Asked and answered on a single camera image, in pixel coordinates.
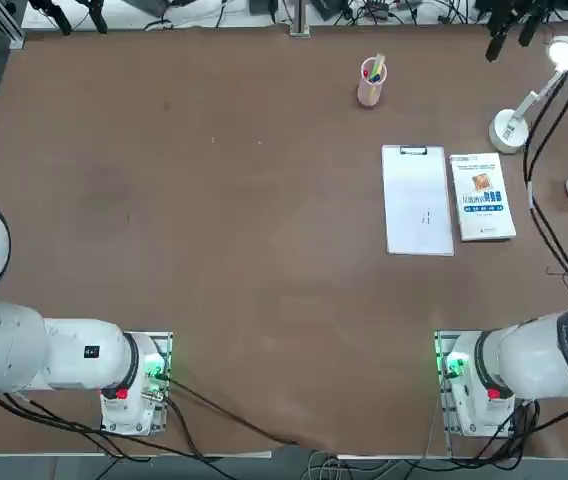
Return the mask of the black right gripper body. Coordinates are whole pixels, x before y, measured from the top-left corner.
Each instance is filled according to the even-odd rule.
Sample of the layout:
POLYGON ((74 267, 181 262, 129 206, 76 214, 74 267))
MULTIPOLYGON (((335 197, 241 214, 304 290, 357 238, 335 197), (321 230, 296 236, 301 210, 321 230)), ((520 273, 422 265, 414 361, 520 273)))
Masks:
POLYGON ((539 17, 547 9, 544 0, 496 0, 493 2, 493 27, 505 28, 528 17, 539 17))

